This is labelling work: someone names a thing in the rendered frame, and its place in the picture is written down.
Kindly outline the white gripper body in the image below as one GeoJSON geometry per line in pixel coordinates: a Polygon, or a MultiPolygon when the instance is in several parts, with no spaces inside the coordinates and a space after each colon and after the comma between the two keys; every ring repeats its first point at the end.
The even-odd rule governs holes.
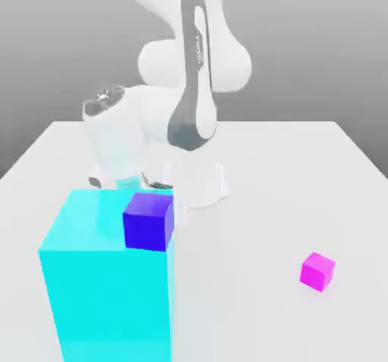
{"type": "Polygon", "coordinates": [[[91,186],[99,189],[160,189],[169,190],[170,185],[160,182],[149,182],[144,173],[126,179],[112,179],[100,167],[93,167],[88,172],[91,186]]]}

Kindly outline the small blue cube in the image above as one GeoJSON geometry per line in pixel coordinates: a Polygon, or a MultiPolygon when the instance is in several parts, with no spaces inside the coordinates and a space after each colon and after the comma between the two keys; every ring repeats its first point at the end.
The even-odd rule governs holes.
{"type": "Polygon", "coordinates": [[[137,192],[123,212],[127,248],[164,252],[174,231],[174,197],[137,192]]]}

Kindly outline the small magenta cube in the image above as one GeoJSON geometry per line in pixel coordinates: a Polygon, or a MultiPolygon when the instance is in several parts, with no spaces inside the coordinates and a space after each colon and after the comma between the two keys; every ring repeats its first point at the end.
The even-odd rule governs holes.
{"type": "Polygon", "coordinates": [[[299,281],[323,292],[333,278],[335,266],[335,261],[313,252],[302,263],[299,281]]]}

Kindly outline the large cyan box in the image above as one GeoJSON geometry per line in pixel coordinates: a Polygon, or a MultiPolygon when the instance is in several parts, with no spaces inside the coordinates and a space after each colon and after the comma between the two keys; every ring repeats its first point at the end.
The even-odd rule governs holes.
{"type": "Polygon", "coordinates": [[[126,247],[137,192],[173,196],[73,190],[39,248],[64,362],[172,362],[174,236],[164,252],[126,247]]]}

